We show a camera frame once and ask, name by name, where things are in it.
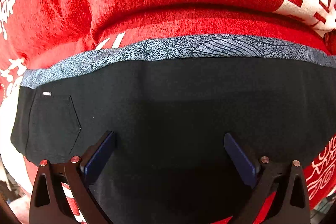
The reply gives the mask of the black pants with grey trim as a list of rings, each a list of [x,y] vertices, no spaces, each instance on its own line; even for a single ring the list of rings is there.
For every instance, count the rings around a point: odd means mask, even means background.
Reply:
[[[27,71],[11,142],[30,162],[117,148],[93,196],[114,223],[212,223],[251,190],[224,148],[308,165],[335,134],[335,55],[250,35],[149,39]]]

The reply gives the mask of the red bedspread with white characters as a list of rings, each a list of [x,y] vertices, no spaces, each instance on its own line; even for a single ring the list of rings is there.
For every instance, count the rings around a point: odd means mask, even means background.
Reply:
[[[30,162],[11,142],[27,71],[88,51],[190,35],[274,38],[335,55],[335,0],[1,0],[1,158],[24,193],[1,198],[1,223],[30,223],[42,161]],[[315,209],[335,196],[335,134],[311,163],[299,162],[310,223],[335,223],[335,206]]]

